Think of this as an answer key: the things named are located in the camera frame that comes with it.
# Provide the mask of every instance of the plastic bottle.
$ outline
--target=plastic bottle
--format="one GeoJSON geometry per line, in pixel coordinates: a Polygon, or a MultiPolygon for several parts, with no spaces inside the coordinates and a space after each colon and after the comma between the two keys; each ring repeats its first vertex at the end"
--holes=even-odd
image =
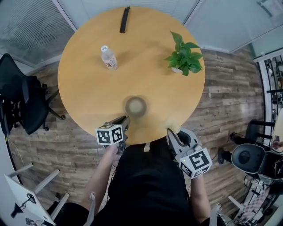
{"type": "Polygon", "coordinates": [[[106,45],[101,47],[101,59],[109,70],[116,70],[118,68],[116,57],[111,49],[106,45]]]}

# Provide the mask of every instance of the bottle cap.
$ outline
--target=bottle cap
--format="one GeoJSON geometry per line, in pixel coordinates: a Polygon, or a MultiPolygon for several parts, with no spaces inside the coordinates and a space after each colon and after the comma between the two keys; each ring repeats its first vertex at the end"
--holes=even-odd
{"type": "Polygon", "coordinates": [[[101,51],[102,52],[106,52],[107,50],[108,50],[107,45],[104,45],[104,46],[101,47],[101,51]]]}

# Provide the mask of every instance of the round wooden table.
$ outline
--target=round wooden table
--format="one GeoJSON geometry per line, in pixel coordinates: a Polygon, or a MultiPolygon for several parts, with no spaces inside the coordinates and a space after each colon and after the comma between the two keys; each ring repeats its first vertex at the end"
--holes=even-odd
{"type": "Polygon", "coordinates": [[[181,34],[185,43],[196,43],[190,32],[160,11],[131,7],[122,34],[123,12],[101,13],[71,37],[59,64],[59,91],[72,119],[94,136],[96,128],[125,114],[127,98],[143,97],[147,112],[131,118],[127,144],[146,143],[166,136],[167,128],[176,131],[193,113],[203,92],[204,61],[197,74],[174,73],[164,60],[175,48],[170,31],[181,34]],[[102,62],[103,45],[114,51],[117,70],[109,71],[102,62]]]}

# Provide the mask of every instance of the human arm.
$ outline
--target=human arm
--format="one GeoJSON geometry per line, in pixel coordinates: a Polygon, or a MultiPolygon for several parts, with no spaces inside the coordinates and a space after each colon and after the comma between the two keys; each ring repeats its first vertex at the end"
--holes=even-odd
{"type": "Polygon", "coordinates": [[[191,180],[191,207],[199,223],[210,217],[210,203],[205,190],[203,175],[191,180]]]}
{"type": "Polygon", "coordinates": [[[84,188],[84,194],[80,204],[84,208],[90,210],[92,204],[90,194],[91,192],[94,192],[96,199],[95,215],[99,210],[107,189],[111,166],[118,151],[117,146],[118,145],[113,145],[106,148],[97,168],[84,188]]]}

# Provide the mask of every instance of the potted plant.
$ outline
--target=potted plant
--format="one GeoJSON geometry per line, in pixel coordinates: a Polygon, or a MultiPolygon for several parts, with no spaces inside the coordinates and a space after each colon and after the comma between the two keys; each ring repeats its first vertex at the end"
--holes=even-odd
{"type": "Polygon", "coordinates": [[[169,62],[168,67],[176,73],[183,73],[184,76],[189,75],[189,71],[198,73],[202,66],[199,63],[199,59],[203,56],[200,53],[191,52],[191,49],[199,48],[192,42],[184,43],[180,34],[172,32],[173,39],[175,41],[175,51],[171,56],[165,60],[169,62]]]}

